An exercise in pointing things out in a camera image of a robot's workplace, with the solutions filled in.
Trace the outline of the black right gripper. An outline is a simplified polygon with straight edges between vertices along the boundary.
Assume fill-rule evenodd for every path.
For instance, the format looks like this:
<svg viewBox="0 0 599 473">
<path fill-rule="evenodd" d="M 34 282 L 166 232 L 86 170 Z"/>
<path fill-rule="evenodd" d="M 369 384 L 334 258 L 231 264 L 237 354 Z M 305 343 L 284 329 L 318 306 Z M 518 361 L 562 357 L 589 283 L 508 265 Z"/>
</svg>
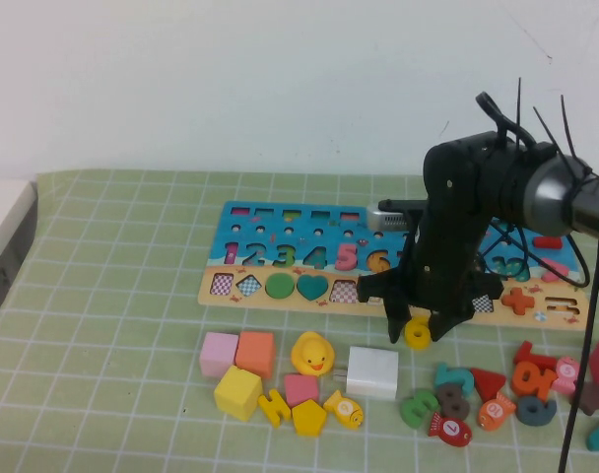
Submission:
<svg viewBox="0 0 599 473">
<path fill-rule="evenodd" d="M 474 299 L 496 300 L 502 293 L 500 276 L 477 266 L 491 216 L 429 206 L 394 211 L 404 217 L 408 231 L 400 260 L 388 270 L 361 276 L 359 301 L 382 299 L 391 344 L 400 339 L 412 306 L 430 310 L 429 331 L 438 341 L 473 317 Z"/>
</svg>

